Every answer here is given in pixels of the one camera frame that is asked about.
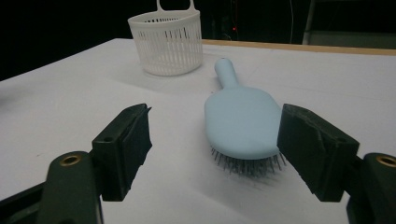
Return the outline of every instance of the hairbrush bristles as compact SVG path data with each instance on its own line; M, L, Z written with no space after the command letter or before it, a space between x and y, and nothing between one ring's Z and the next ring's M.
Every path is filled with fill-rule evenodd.
M277 165L279 170L282 170L278 155L286 166L285 159L282 153L279 152L278 155L273 157L259 159L259 160L239 160L226 156L214 148L212 148L212 155L215 157L215 161L218 166L223 167L224 170L228 169L230 173L236 173L239 175L261 177L265 176L270 169L272 173L275 173L274 166Z

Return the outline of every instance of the brass screw hole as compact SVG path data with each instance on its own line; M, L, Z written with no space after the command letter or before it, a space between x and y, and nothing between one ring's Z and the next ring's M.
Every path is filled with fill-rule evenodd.
M377 156L376 160L386 166L396 168L396 160L389 156Z
M79 161L81 161L80 155L72 155L72 156L68 156L68 157L64 158L63 160L61 160L60 164L62 166L71 166L71 165L78 163Z

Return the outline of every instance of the cable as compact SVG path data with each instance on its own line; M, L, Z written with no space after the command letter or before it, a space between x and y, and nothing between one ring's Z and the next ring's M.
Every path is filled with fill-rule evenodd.
M290 27L290 41L289 44L291 44L291 40L293 39L293 28L294 28L294 12L293 12L293 3L290 1L290 14L291 14L291 27Z

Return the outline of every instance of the basket handle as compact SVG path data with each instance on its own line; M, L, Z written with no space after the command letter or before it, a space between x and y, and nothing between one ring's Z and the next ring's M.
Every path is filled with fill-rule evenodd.
M160 0L157 0L157 10L158 11L164 11L163 8L161 7ZM195 11L195 5L194 5L194 0L190 0L190 7L187 9L188 11Z

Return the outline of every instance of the dark wall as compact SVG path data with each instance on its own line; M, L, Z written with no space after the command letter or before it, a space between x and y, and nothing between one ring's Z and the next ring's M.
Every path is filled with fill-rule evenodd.
M21 0L2 3L0 80L53 63L115 37L155 1Z
M318 31L396 33L396 1L318 2L312 29Z

